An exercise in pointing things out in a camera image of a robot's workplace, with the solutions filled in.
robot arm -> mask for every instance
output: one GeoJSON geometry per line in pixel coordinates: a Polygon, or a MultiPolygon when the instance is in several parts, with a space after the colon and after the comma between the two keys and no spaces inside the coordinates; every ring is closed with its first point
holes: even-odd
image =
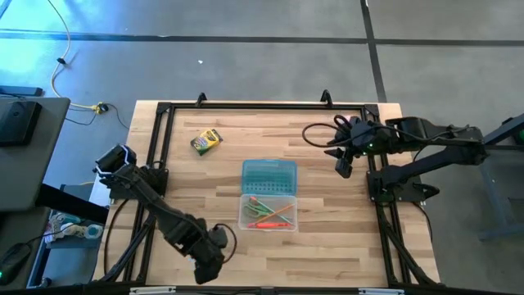
{"type": "MultiPolygon", "coordinates": [[[[146,166],[138,168],[136,161],[136,154],[129,147],[117,145],[97,161],[95,171],[108,188],[126,192],[156,217],[165,241],[181,255],[190,255],[195,260],[194,274],[198,284],[216,279],[224,263],[221,249],[228,244],[224,229],[215,226],[208,230],[203,218],[197,219],[167,205],[153,188],[161,185],[158,175],[146,166]]],[[[141,235],[138,243],[145,236],[143,233],[137,236],[141,235]]],[[[118,276],[121,265],[127,262],[123,260],[109,272],[111,279],[118,276]]]]}
{"type": "MultiPolygon", "coordinates": [[[[391,165],[380,171],[370,171],[368,186],[370,198],[375,202],[391,201],[413,177],[452,164],[479,165],[488,157],[482,133],[477,127],[438,126],[417,117],[387,120],[384,125],[373,121],[364,122],[358,117],[347,120],[339,115],[335,116],[334,121],[337,133],[324,147],[337,147],[325,153],[338,159],[335,170],[343,178],[351,176],[353,158],[416,152],[430,145],[445,147],[441,152],[404,166],[391,165]]],[[[405,201],[423,201],[438,193],[438,189],[432,186],[414,186],[423,186],[430,192],[426,191],[420,197],[409,197],[405,201]]]]}

butcher block tabletop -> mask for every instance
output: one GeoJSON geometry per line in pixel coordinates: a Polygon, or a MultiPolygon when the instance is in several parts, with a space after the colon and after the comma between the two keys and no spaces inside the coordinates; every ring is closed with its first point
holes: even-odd
{"type": "MultiPolygon", "coordinates": [[[[127,145],[137,153],[140,166],[147,158],[157,103],[137,101],[134,110],[127,145]]],[[[382,122],[402,116],[397,103],[379,103],[378,106],[382,122]]],[[[165,200],[180,211],[205,218],[208,226],[216,223],[231,225],[238,238],[234,257],[223,266],[219,277],[206,285],[387,286],[377,214],[373,203],[368,200],[367,160],[355,159],[352,176],[343,179],[334,170],[336,159],[324,154],[322,148],[308,145],[301,137],[306,125],[315,122],[332,124],[335,114],[359,116],[358,111],[328,109],[176,110],[166,163],[169,180],[165,200]],[[199,156],[190,141],[207,129],[216,129],[224,141],[199,156]],[[238,228],[242,163],[247,159],[281,159],[297,164],[296,232],[238,228]]],[[[163,116],[157,157],[160,156],[166,121],[167,116],[163,116]]],[[[307,134],[312,141],[326,143],[333,137],[334,130],[318,127],[310,129],[307,134]]],[[[412,157],[403,153],[390,155],[388,159],[391,164],[403,165],[412,157]]],[[[119,204],[111,205],[108,220],[119,204]]],[[[116,218],[107,245],[110,268],[129,243],[136,209],[137,202],[131,200],[116,218]]],[[[438,281],[425,216],[410,203],[399,203],[398,211],[406,247],[428,276],[438,281]]],[[[229,234],[228,237],[228,246],[223,250],[225,256],[233,248],[233,239],[229,234]]],[[[94,279],[103,276],[105,241],[106,231],[94,279]]],[[[396,276],[400,278],[396,251],[392,251],[392,256],[396,276]]],[[[133,279],[141,258],[142,246],[136,256],[133,279]]],[[[147,284],[196,284],[193,263],[165,242],[158,229],[153,239],[147,284]]]]}

gray floor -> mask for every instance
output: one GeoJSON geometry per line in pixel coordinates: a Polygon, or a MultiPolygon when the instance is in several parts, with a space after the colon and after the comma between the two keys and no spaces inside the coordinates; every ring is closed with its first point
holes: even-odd
{"type": "MultiPolygon", "coordinates": [[[[71,31],[99,34],[364,38],[358,0],[58,1],[71,31]]],[[[375,35],[387,39],[524,39],[518,0],[368,0],[375,35]]],[[[43,0],[15,0],[1,29],[62,31],[43,0]]],[[[43,87],[65,41],[0,39],[1,84],[43,87]]],[[[524,111],[524,48],[378,46],[388,102],[435,124],[486,133],[524,111]]],[[[137,99],[316,101],[323,89],[345,102],[377,102],[367,45],[74,41],[56,80],[74,102],[111,102],[129,122],[137,99]]],[[[71,119],[89,121],[85,113],[71,119]]],[[[94,178],[94,160],[127,130],[114,113],[90,126],[66,123],[46,181],[94,178]]],[[[423,155],[435,150],[427,149],[423,155]]],[[[524,293],[524,235],[481,243],[492,210],[476,167],[424,175],[441,194],[427,203],[442,282],[524,293]]]]}

metal bracket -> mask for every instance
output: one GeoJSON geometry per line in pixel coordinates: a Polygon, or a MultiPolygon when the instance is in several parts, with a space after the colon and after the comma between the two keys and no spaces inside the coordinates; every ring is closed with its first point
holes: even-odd
{"type": "MultiPolygon", "coordinates": [[[[151,168],[147,172],[149,174],[149,177],[156,178],[154,182],[157,184],[153,186],[152,183],[149,183],[153,189],[160,195],[163,195],[165,193],[165,190],[167,188],[167,181],[169,178],[169,171],[167,169],[154,169],[151,168]]],[[[136,200],[135,197],[129,194],[129,192],[125,189],[122,189],[120,187],[114,187],[111,189],[111,193],[109,195],[109,198],[113,200],[136,200]]]]}
{"type": "Polygon", "coordinates": [[[163,114],[171,107],[171,102],[158,102],[156,105],[156,113],[163,114]]]}
{"type": "Polygon", "coordinates": [[[380,115],[380,111],[378,110],[378,105],[376,103],[375,104],[365,104],[364,109],[366,109],[366,111],[371,113],[373,116],[380,115]]]}
{"type": "Polygon", "coordinates": [[[324,89],[324,91],[322,92],[320,102],[326,102],[326,107],[333,107],[333,100],[331,99],[331,94],[327,89],[324,89]]]}
{"type": "Polygon", "coordinates": [[[202,102],[205,100],[207,100],[206,94],[200,93],[200,95],[198,96],[198,99],[196,100],[195,106],[200,107],[202,105],[202,102]]]}
{"type": "Polygon", "coordinates": [[[369,199],[372,202],[423,202],[440,191],[431,185],[422,184],[419,176],[412,177],[407,183],[394,188],[393,192],[386,191],[380,185],[380,171],[370,171],[368,179],[369,199]]]}
{"type": "Polygon", "coordinates": [[[175,294],[177,292],[176,286],[160,286],[160,287],[139,287],[131,288],[129,295],[162,295],[162,294],[175,294]]]}

black metal frame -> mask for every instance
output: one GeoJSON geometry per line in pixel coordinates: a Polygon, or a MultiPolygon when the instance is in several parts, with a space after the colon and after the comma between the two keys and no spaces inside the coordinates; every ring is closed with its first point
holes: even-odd
{"type": "MultiPolygon", "coordinates": [[[[160,152],[160,168],[165,168],[165,163],[167,161],[167,153],[169,151],[170,135],[173,130],[174,123],[174,113],[177,109],[277,109],[277,110],[344,110],[344,111],[359,111],[360,116],[363,120],[375,120],[380,121],[380,114],[377,104],[336,104],[333,103],[331,95],[327,90],[324,90],[322,97],[320,99],[322,103],[312,103],[312,104],[303,104],[303,103],[294,103],[294,102],[262,102],[262,103],[253,103],[253,102],[207,102],[206,95],[201,93],[196,100],[196,102],[159,102],[156,108],[156,117],[155,123],[153,125],[153,130],[151,133],[151,141],[149,146],[149,151],[147,154],[147,165],[152,166],[155,159],[155,150],[158,143],[158,138],[160,134],[160,122],[165,113],[167,113],[167,124],[165,127],[164,142],[162,144],[162,149],[160,152]]],[[[388,165],[386,155],[381,156],[382,166],[388,165]]],[[[373,157],[368,158],[369,170],[375,171],[377,169],[375,160],[373,157]]],[[[375,203],[377,214],[379,211],[383,210],[383,207],[379,203],[375,203]]],[[[390,206],[391,213],[391,223],[394,231],[397,233],[399,240],[404,244],[402,233],[400,230],[400,219],[397,211],[396,204],[393,202],[390,206]]],[[[133,239],[136,234],[140,231],[142,226],[142,219],[144,214],[144,208],[142,205],[139,205],[137,208],[135,221],[132,230],[131,239],[133,239]]],[[[391,250],[389,248],[388,237],[382,226],[379,224],[379,234],[382,242],[382,255],[384,257],[385,267],[386,267],[386,277],[388,285],[398,283],[397,278],[395,277],[395,272],[393,269],[393,260],[391,258],[391,250]]],[[[140,271],[138,272],[138,277],[136,280],[140,283],[145,283],[147,279],[147,270],[149,267],[149,260],[151,256],[151,245],[154,234],[154,227],[149,231],[146,237],[145,247],[142,253],[142,262],[140,265],[140,271]]],[[[411,283],[409,269],[406,265],[404,259],[399,256],[400,265],[402,270],[402,282],[411,283]]],[[[133,273],[134,267],[134,255],[126,265],[124,271],[123,281],[132,281],[131,275],[133,273]]],[[[354,288],[343,288],[347,290],[354,290],[354,288]]]]}
{"type": "MultiPolygon", "coordinates": [[[[149,151],[147,154],[147,164],[153,166],[154,163],[159,162],[160,168],[165,168],[167,161],[167,154],[169,151],[169,143],[171,140],[171,132],[173,130],[174,113],[177,109],[277,109],[277,110],[344,110],[344,111],[359,111],[360,116],[363,120],[374,120],[380,121],[380,114],[377,104],[335,104],[332,102],[331,96],[327,90],[324,90],[321,102],[324,103],[311,103],[311,104],[300,104],[293,102],[269,102],[269,103],[258,103],[258,102],[205,102],[207,100],[204,93],[201,93],[196,102],[159,102],[156,108],[155,123],[151,133],[151,141],[149,151]],[[162,143],[162,149],[160,152],[160,161],[154,161],[156,145],[158,143],[158,135],[160,133],[160,123],[163,115],[167,113],[167,125],[165,127],[165,136],[162,143]]],[[[382,166],[387,166],[388,161],[386,155],[381,155],[382,166]]],[[[369,171],[377,170],[377,163],[375,158],[368,157],[369,171]]],[[[397,210],[395,201],[389,204],[391,213],[391,228],[388,228],[388,223],[385,220],[384,205],[380,202],[374,202],[377,211],[377,222],[379,235],[382,244],[382,255],[384,258],[384,266],[386,271],[387,287],[373,289],[373,288],[316,288],[316,287],[260,287],[260,286],[237,286],[237,287],[223,287],[223,286],[166,286],[160,287],[165,288],[168,293],[182,292],[182,293],[215,293],[217,295],[223,294],[228,295],[229,293],[256,293],[259,295],[278,295],[278,294],[385,294],[385,289],[390,291],[389,293],[395,294],[462,294],[462,295],[495,295],[495,294],[507,294],[507,293],[495,293],[487,291],[478,291],[471,289],[462,288],[449,288],[442,284],[412,284],[410,280],[410,261],[404,260],[409,259],[410,255],[408,250],[404,247],[404,241],[402,239],[402,233],[400,230],[400,218],[397,210]],[[395,270],[393,268],[393,261],[391,258],[391,249],[389,247],[389,238],[397,247],[397,251],[403,252],[404,255],[399,254],[400,269],[402,282],[399,282],[395,276],[395,270]]],[[[135,224],[133,225],[133,236],[144,235],[142,227],[146,226],[142,224],[142,218],[144,213],[144,207],[139,205],[135,216],[135,224]]],[[[94,294],[97,295],[109,295],[109,294],[127,294],[135,293],[136,290],[132,288],[143,288],[146,286],[147,271],[149,268],[149,260],[151,257],[151,245],[154,235],[154,226],[151,226],[147,231],[147,237],[145,247],[142,253],[142,262],[138,277],[135,280],[131,280],[133,273],[133,261],[134,253],[127,253],[126,255],[132,255],[133,257],[129,260],[129,263],[125,266],[125,272],[122,282],[91,282],[86,285],[74,285],[65,287],[51,287],[51,288],[40,288],[40,289],[27,289],[18,290],[17,294],[94,294]]]]}
{"type": "Polygon", "coordinates": [[[106,223],[109,210],[90,201],[68,194],[58,188],[42,184],[38,191],[35,206],[51,209],[78,216],[81,219],[91,220],[101,225],[106,223]]]}
{"type": "MultiPolygon", "coordinates": [[[[511,120],[506,120],[496,130],[490,132],[484,137],[486,146],[490,148],[501,148],[503,150],[521,150],[523,146],[500,146],[495,145],[511,137],[515,133],[524,129],[524,114],[521,114],[511,120]]],[[[495,180],[490,173],[490,158],[486,159],[483,165],[480,166],[482,179],[486,186],[486,192],[490,199],[491,205],[494,209],[496,226],[493,229],[488,229],[480,232],[478,238],[481,241],[486,241],[492,238],[499,238],[509,236],[512,234],[524,233],[524,223],[517,222],[509,198],[503,196],[495,186],[495,180]]]]}

